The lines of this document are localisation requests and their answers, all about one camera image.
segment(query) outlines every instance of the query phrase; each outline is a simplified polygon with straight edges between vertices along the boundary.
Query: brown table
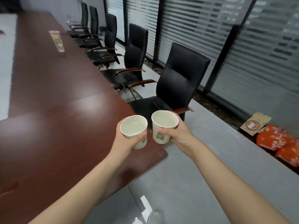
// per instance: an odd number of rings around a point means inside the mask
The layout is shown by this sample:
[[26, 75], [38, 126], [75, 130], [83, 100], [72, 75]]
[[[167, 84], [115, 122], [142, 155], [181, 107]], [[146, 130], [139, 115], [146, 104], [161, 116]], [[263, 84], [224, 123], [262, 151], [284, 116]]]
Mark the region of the brown table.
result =
[[[0, 121], [1, 224], [27, 223], [66, 193], [109, 153], [117, 122], [134, 115], [71, 38], [62, 38], [64, 55], [56, 51], [48, 30], [63, 30], [51, 15], [22, 13], [18, 27], [9, 109], [16, 117]], [[166, 156], [149, 133], [104, 197]]]

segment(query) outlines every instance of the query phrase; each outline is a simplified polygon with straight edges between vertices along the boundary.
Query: office chair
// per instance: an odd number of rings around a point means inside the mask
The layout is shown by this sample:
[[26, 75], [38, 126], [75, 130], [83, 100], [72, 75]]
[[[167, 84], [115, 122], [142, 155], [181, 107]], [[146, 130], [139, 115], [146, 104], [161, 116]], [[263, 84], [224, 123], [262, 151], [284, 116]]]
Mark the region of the office chair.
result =
[[101, 44], [101, 38], [99, 38], [99, 18], [97, 14], [97, 9], [93, 6], [89, 7], [90, 11], [90, 33], [79, 35], [78, 39], [75, 39], [79, 47], [81, 48], [96, 48], [103, 47]]
[[[108, 69], [101, 71], [110, 81], [111, 86], [118, 92], [125, 91], [133, 82], [142, 81], [142, 69], [145, 53], [147, 50], [148, 30], [135, 24], [129, 25], [129, 40], [127, 50], [124, 55], [125, 69]], [[118, 53], [110, 53], [100, 57], [100, 61], [105, 63], [108, 57], [123, 56]]]
[[133, 82], [128, 86], [133, 87], [157, 83], [156, 96], [131, 101], [128, 104], [137, 115], [144, 116], [148, 127], [152, 128], [151, 116], [155, 111], [174, 111], [185, 119], [185, 112], [193, 111], [188, 107], [194, 92], [198, 88], [210, 59], [200, 53], [177, 43], [172, 43], [170, 54], [163, 74], [159, 81], [152, 79]]
[[81, 2], [81, 9], [82, 9], [81, 24], [72, 24], [72, 23], [77, 23], [76, 21], [67, 21], [66, 22], [71, 29], [71, 31], [68, 31], [68, 34], [72, 38], [79, 38], [79, 35], [89, 34], [88, 9], [87, 9], [87, 4], [85, 2]]
[[106, 34], [105, 34], [105, 47], [97, 47], [89, 50], [86, 54], [92, 60], [93, 64], [98, 66], [104, 64], [106, 68], [109, 68], [109, 64], [113, 62], [119, 63], [117, 56], [109, 56], [105, 59], [105, 61], [101, 62], [101, 57], [110, 53], [115, 54], [115, 40], [116, 40], [116, 32], [117, 32], [117, 20], [116, 16], [112, 14], [106, 14]]

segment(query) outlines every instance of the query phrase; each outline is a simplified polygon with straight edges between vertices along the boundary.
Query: forearm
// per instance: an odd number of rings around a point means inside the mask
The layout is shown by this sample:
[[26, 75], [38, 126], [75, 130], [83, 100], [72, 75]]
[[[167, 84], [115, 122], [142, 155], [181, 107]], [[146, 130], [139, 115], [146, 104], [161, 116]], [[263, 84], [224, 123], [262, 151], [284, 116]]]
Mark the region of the forearm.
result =
[[65, 195], [33, 219], [30, 224], [82, 223], [103, 194], [108, 181], [120, 166], [109, 155]]
[[290, 223], [205, 144], [196, 144], [192, 159], [231, 223]]

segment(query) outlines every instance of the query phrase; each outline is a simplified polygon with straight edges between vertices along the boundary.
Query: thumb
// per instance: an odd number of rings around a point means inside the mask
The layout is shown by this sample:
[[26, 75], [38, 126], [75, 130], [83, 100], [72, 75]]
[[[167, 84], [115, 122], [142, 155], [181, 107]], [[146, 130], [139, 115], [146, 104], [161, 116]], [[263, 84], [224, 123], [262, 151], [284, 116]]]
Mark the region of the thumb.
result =
[[175, 129], [161, 127], [161, 128], [159, 128], [159, 132], [162, 134], [169, 135], [174, 138], [177, 137], [177, 131]]
[[135, 146], [138, 142], [142, 141], [147, 135], [147, 131], [141, 132], [130, 139], [132, 144]]

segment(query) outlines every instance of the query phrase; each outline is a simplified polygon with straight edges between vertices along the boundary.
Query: chair backrest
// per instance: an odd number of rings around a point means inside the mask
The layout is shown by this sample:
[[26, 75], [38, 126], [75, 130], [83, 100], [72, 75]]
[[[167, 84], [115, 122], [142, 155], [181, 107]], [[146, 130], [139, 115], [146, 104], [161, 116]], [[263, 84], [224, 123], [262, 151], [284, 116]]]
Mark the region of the chair backrest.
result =
[[82, 11], [81, 24], [83, 26], [88, 26], [88, 8], [85, 2], [81, 2], [81, 11]]
[[[125, 52], [124, 63], [126, 68], [138, 67], [142, 68], [145, 53], [147, 51], [148, 30], [129, 24], [129, 40], [127, 50]], [[142, 80], [141, 71], [132, 72], [139, 80]]]
[[105, 46], [114, 48], [117, 32], [116, 16], [112, 14], [106, 14], [106, 34], [105, 34]]
[[156, 88], [173, 110], [187, 107], [209, 66], [210, 59], [177, 43], [172, 43], [163, 74]]
[[99, 16], [97, 9], [93, 6], [89, 7], [90, 11], [90, 32], [97, 35], [99, 33]]

